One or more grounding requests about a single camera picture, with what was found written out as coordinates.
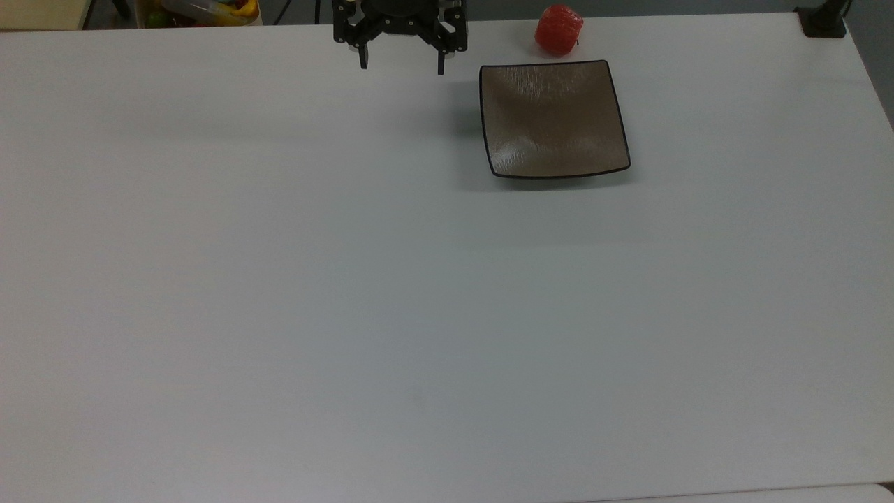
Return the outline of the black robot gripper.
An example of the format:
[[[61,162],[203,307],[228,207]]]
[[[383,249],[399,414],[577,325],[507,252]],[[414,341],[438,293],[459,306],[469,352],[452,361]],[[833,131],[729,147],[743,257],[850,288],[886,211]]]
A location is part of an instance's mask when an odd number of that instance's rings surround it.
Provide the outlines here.
[[[357,49],[367,69],[367,44],[379,34],[416,35],[437,51],[437,73],[445,61],[467,50],[467,2],[361,1],[332,3],[332,37]]]

